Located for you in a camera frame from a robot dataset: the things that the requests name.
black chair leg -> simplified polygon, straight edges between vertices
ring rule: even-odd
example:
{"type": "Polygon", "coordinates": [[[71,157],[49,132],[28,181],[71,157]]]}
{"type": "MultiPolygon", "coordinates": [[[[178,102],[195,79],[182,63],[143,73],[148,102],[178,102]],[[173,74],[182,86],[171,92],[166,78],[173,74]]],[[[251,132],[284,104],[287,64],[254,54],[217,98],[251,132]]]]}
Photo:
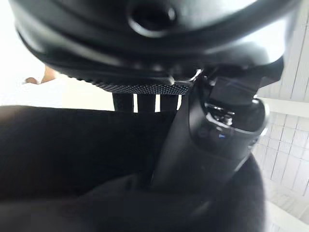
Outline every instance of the black chair leg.
{"type": "Polygon", "coordinates": [[[113,93],[112,100],[114,103],[115,111],[133,112],[133,94],[113,93]]]}

black fabric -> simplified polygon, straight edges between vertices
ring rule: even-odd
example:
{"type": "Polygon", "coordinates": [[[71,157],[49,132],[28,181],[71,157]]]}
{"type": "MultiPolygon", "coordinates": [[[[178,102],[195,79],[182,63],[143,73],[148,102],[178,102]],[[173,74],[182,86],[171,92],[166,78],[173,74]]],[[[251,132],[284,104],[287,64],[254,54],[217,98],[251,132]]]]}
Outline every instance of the black fabric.
{"type": "Polygon", "coordinates": [[[114,103],[115,111],[133,112],[133,94],[113,93],[112,100],[114,103]]]}
{"type": "Polygon", "coordinates": [[[253,157],[209,201],[151,193],[121,178],[70,200],[0,205],[0,229],[13,232],[262,232],[262,180],[253,157]]]}
{"type": "Polygon", "coordinates": [[[83,194],[152,170],[174,113],[0,107],[0,201],[83,194]]]}
{"type": "Polygon", "coordinates": [[[173,118],[0,107],[0,231],[264,231],[263,183],[253,157],[211,201],[140,187],[173,118]]]}
{"type": "Polygon", "coordinates": [[[138,94],[137,106],[139,112],[152,113],[155,111],[155,94],[138,94]]]}
{"type": "Polygon", "coordinates": [[[160,111],[176,111],[178,104],[178,95],[161,95],[160,111]]]}

white tile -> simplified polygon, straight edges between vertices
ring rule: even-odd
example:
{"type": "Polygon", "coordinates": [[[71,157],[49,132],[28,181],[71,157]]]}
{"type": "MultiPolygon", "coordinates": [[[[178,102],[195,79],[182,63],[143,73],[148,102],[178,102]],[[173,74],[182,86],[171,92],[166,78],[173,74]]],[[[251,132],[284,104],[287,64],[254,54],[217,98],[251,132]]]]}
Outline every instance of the white tile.
{"type": "Polygon", "coordinates": [[[301,161],[298,168],[295,183],[293,186],[293,191],[303,196],[305,194],[308,180],[309,180],[309,162],[301,161]]]}
{"type": "Polygon", "coordinates": [[[281,140],[283,127],[272,125],[271,132],[270,132],[270,138],[281,140]]]}
{"type": "Polygon", "coordinates": [[[269,123],[270,124],[274,124],[275,120],[276,120],[276,117],[277,117],[277,113],[276,112],[270,112],[269,113],[269,123]]]}
{"type": "Polygon", "coordinates": [[[291,128],[284,128],[281,141],[286,142],[286,143],[292,143],[293,137],[294,137],[295,130],[291,128]]]}
{"type": "Polygon", "coordinates": [[[260,144],[257,144],[256,146],[257,146],[257,149],[256,149],[255,158],[260,168],[262,168],[264,164],[264,160],[265,160],[267,147],[260,145],[260,144]]]}
{"type": "Polygon", "coordinates": [[[292,145],[290,150],[290,155],[295,156],[297,158],[301,158],[303,155],[304,149],[295,145],[292,145]]]}
{"type": "Polygon", "coordinates": [[[263,165],[263,176],[270,179],[271,174],[274,168],[275,159],[277,155],[277,150],[267,148],[266,156],[265,156],[265,162],[263,165]]]}
{"type": "Polygon", "coordinates": [[[293,145],[305,147],[307,138],[308,138],[308,132],[296,130],[293,138],[293,145]]]}
{"type": "Polygon", "coordinates": [[[309,78],[308,60],[309,60],[309,31],[307,30],[291,97],[293,101],[300,102],[303,101],[305,98],[309,78]]]}
{"type": "Polygon", "coordinates": [[[304,150],[302,159],[309,161],[309,150],[304,150]]]}
{"type": "Polygon", "coordinates": [[[299,163],[300,159],[294,156],[289,156],[282,178],[283,186],[292,189],[299,163]]]}
{"type": "Polygon", "coordinates": [[[272,125],[269,124],[268,127],[267,127],[268,130],[267,130],[265,136],[270,137],[271,127],[272,127],[272,125]]]}
{"type": "Polygon", "coordinates": [[[274,124],[278,126],[284,126],[285,117],[286,117],[285,114],[277,113],[274,124]]]}
{"type": "Polygon", "coordinates": [[[268,147],[278,150],[280,141],[277,139],[269,139],[268,147]]]}
{"type": "Polygon", "coordinates": [[[294,115],[287,115],[285,119],[285,127],[296,129],[298,117],[294,115]]]}
{"type": "Polygon", "coordinates": [[[278,99],[280,95],[281,81],[275,82],[270,85],[270,98],[278,99]]]}
{"type": "Polygon", "coordinates": [[[309,118],[300,117],[297,123],[297,129],[301,131],[309,131],[309,118]]]}
{"type": "Polygon", "coordinates": [[[273,181],[277,183],[281,182],[287,160],[288,160],[288,154],[280,152],[280,151],[277,153],[274,171],[271,176],[271,179],[273,181]]]}
{"type": "Polygon", "coordinates": [[[286,154],[289,154],[290,153],[290,149],[291,149],[291,144],[286,143],[286,142],[280,142],[279,151],[282,151],[282,152],[284,152],[286,154]]]}
{"type": "Polygon", "coordinates": [[[292,95],[295,76],[297,72],[302,44],[305,36],[305,28],[301,28],[294,32],[293,39],[291,40],[291,49],[288,61],[285,63],[285,68],[282,73],[282,86],[280,90],[280,98],[289,100],[292,95]]]}
{"type": "Polygon", "coordinates": [[[269,138],[266,136],[263,136],[260,138],[258,143],[264,146],[268,146],[268,142],[269,142],[269,138]]]}

white tiled wall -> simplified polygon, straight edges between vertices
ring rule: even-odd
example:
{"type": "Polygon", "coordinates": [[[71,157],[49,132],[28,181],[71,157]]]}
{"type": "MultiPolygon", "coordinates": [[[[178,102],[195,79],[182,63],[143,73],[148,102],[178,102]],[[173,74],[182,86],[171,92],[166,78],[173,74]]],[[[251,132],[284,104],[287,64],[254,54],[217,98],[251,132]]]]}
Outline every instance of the white tiled wall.
{"type": "Polygon", "coordinates": [[[309,102],[309,0],[303,0],[281,80],[261,88],[260,97],[309,102]]]}
{"type": "Polygon", "coordinates": [[[309,196],[309,118],[272,112],[253,154],[264,178],[309,196]]]}

black strap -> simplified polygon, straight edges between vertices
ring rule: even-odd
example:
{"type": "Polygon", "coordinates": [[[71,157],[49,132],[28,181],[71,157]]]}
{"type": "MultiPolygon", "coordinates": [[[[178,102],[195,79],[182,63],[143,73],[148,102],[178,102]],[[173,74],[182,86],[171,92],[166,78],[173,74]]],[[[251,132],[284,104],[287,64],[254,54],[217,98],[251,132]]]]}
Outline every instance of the black strap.
{"type": "Polygon", "coordinates": [[[133,112],[133,94],[127,93],[113,93],[112,100],[115,111],[133,112]]]}
{"type": "Polygon", "coordinates": [[[137,95],[139,112],[151,113],[155,111],[155,94],[137,95]]]}
{"type": "Polygon", "coordinates": [[[160,111],[176,111],[178,104],[178,95],[161,95],[160,111]]]}

